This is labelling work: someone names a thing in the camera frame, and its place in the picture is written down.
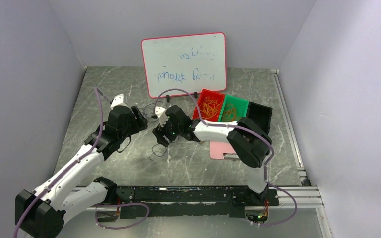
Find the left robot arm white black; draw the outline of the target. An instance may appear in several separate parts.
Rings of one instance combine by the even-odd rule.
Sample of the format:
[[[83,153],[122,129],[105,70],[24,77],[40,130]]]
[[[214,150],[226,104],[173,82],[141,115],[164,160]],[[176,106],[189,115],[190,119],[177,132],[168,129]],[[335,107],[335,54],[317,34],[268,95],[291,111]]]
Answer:
[[[79,192],[73,189],[127,138],[147,129],[147,119],[137,106],[112,106],[108,120],[90,134],[77,154],[56,174],[32,192],[22,190],[15,199],[13,237],[24,230],[34,238],[54,238],[76,215],[93,205],[118,204],[117,185],[98,177]]]

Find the green plastic bin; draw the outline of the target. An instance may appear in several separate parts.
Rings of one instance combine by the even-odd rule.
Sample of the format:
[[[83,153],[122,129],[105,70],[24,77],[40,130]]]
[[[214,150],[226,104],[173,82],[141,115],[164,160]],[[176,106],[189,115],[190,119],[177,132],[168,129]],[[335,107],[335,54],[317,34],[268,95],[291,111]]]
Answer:
[[[246,116],[248,104],[248,100],[226,95],[218,121],[233,122],[240,120]]]

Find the black plastic bin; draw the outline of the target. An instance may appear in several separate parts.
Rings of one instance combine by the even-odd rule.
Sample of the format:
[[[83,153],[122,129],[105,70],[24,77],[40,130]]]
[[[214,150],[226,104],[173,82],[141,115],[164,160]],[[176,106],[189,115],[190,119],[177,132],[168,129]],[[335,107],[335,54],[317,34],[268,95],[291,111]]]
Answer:
[[[249,101],[246,117],[256,123],[266,134],[269,134],[272,113],[272,107]]]

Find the red plastic bin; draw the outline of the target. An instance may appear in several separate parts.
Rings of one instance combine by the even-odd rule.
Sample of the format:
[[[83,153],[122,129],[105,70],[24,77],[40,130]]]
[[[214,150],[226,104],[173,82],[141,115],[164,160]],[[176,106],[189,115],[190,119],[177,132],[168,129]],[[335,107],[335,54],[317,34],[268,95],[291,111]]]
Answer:
[[[225,94],[203,89],[197,101],[202,118],[218,122],[225,97]]]

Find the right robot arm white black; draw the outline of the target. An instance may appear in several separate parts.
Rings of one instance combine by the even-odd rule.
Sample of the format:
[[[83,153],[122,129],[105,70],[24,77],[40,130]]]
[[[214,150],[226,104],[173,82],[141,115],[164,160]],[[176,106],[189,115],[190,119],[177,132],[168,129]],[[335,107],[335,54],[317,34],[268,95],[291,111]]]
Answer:
[[[266,163],[274,151],[269,136],[250,118],[233,122],[209,122],[192,120],[184,111],[173,105],[169,108],[155,107],[159,124],[153,130],[157,142],[167,147],[177,137],[187,141],[217,141],[229,143],[238,158],[248,167],[248,200],[260,205],[267,198]]]

